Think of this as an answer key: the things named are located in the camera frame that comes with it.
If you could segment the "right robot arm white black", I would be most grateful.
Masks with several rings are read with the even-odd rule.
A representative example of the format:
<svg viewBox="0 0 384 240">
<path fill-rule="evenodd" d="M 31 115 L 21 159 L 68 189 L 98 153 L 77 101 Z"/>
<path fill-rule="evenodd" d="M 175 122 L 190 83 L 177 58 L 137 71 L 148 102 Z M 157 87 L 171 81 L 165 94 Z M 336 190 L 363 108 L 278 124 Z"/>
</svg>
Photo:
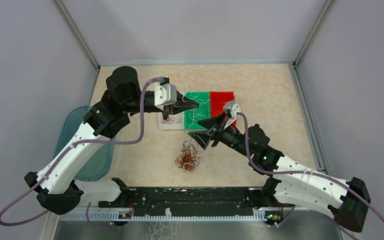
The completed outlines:
<svg viewBox="0 0 384 240">
<path fill-rule="evenodd" d="M 225 127 L 225 115 L 199 121 L 201 131 L 188 135 L 203 149 L 222 143 L 248 158 L 253 170 L 269 178 L 261 199 L 267 206 L 280 204 L 306 207 L 322 213 L 341 227 L 356 233 L 364 228 L 371 197 L 366 183 L 332 177 L 308 168 L 269 146 L 269 137 L 255 124 L 241 133 L 236 126 Z"/>
</svg>

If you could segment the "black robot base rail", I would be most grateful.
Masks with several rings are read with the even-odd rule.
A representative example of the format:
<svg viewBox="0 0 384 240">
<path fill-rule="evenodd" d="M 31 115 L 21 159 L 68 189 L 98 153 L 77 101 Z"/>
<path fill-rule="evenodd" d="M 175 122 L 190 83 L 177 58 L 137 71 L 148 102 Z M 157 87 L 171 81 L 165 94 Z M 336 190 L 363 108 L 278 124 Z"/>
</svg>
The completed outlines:
<svg viewBox="0 0 384 240">
<path fill-rule="evenodd" d="M 98 206 L 127 208 L 135 217 L 162 217 L 166 209 L 173 217 L 242 217 L 282 204 L 267 187 L 135 187 Z"/>
</svg>

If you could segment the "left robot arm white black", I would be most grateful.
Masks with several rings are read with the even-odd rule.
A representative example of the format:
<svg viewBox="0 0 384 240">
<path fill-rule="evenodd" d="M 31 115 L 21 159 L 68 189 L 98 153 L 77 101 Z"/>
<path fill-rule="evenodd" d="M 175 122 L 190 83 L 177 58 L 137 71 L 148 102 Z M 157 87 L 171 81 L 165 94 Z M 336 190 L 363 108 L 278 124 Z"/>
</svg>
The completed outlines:
<svg viewBox="0 0 384 240">
<path fill-rule="evenodd" d="M 140 86 L 137 71 L 131 66 L 116 68 L 106 79 L 100 101 L 85 114 L 77 131 L 63 150 L 42 170 L 29 172 L 26 183 L 37 193 L 46 210 L 63 215 L 84 204 L 129 203 L 129 188 L 119 178 L 106 181 L 76 180 L 76 175 L 104 145 L 113 145 L 115 136 L 139 114 L 140 136 L 145 133 L 145 113 L 160 113 L 167 120 L 199 104 L 180 93 L 168 77 L 155 77 Z"/>
</svg>

